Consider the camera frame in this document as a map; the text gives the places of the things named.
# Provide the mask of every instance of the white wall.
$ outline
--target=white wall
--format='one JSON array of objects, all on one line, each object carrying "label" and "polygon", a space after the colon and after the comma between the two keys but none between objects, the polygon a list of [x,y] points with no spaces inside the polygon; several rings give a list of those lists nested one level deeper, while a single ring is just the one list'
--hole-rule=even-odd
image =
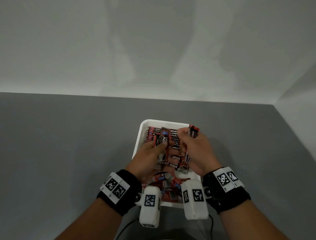
[{"label": "white wall", "polygon": [[315,9],[312,0],[5,0],[0,92],[273,104],[315,47]]},{"label": "white wall", "polygon": [[275,103],[316,160],[316,63]]}]

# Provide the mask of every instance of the hand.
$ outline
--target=hand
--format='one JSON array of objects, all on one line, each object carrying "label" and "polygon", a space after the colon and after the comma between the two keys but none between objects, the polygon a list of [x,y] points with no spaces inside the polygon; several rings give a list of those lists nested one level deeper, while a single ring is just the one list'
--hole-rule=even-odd
[{"label": "hand", "polygon": [[[169,141],[169,147],[173,145],[174,142]],[[162,142],[156,147],[153,147],[153,142],[144,143],[135,154],[132,161],[126,166],[125,170],[137,177],[141,183],[148,182],[157,171],[155,167],[159,154],[163,153],[166,148],[166,142]],[[180,155],[180,152],[175,149],[169,149],[169,155]],[[174,167],[170,166],[163,166],[162,169],[164,172],[173,172],[174,170]]]},{"label": "hand", "polygon": [[180,153],[183,154],[187,150],[191,158],[190,168],[200,176],[221,168],[222,165],[216,159],[207,137],[198,132],[197,137],[192,138],[188,135],[188,129],[180,128],[177,134],[180,139]]}]

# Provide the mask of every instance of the white tray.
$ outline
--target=white tray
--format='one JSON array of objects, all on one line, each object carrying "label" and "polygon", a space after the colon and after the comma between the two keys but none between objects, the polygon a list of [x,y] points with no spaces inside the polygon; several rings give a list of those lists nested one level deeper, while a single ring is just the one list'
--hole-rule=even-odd
[{"label": "white tray", "polygon": [[[135,156],[136,152],[139,150],[141,145],[144,143],[144,138],[146,134],[146,130],[148,127],[156,127],[156,128],[161,128],[161,127],[166,127],[166,128],[171,128],[171,129],[179,129],[179,128],[185,128],[188,127],[189,124],[186,123],[174,123],[174,122],[166,122],[166,121],[159,121],[159,120],[152,120],[152,119],[147,119],[143,121],[140,124],[139,131],[138,131],[138,136],[137,136],[137,141],[135,144],[134,148],[134,153],[133,157]],[[178,171],[174,172],[178,178],[191,178],[191,179],[197,179],[201,181],[201,177],[197,175],[195,172],[192,171],[192,169],[189,169],[188,174],[184,174]],[[170,202],[161,202],[161,206],[168,206],[168,207],[177,207],[177,208],[183,208],[183,203],[182,198],[179,197],[179,203],[170,203]]]}]

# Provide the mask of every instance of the wrist strap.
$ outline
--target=wrist strap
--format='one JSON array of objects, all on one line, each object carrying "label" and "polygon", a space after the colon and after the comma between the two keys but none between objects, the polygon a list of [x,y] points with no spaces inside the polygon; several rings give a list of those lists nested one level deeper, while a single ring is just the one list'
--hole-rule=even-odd
[{"label": "wrist strap", "polygon": [[142,185],[138,179],[127,170],[111,173],[100,187],[97,198],[101,198],[121,216],[135,206],[134,202]]},{"label": "wrist strap", "polygon": [[203,177],[205,194],[211,196],[206,201],[220,212],[232,209],[246,200],[251,200],[244,185],[230,167],[219,168]]}]

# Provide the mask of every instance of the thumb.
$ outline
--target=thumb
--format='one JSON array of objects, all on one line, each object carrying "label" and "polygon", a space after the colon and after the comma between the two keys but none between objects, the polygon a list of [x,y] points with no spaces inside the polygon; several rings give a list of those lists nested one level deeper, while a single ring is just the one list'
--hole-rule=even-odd
[{"label": "thumb", "polygon": [[167,147],[168,143],[167,142],[162,142],[161,144],[159,144],[158,146],[153,148],[153,151],[155,152],[155,154],[158,156],[160,153],[162,153],[166,147]]},{"label": "thumb", "polygon": [[182,142],[184,142],[186,145],[190,145],[194,141],[194,138],[190,137],[189,135],[187,135],[186,133],[182,131],[178,131],[177,134],[178,134],[179,139]]}]

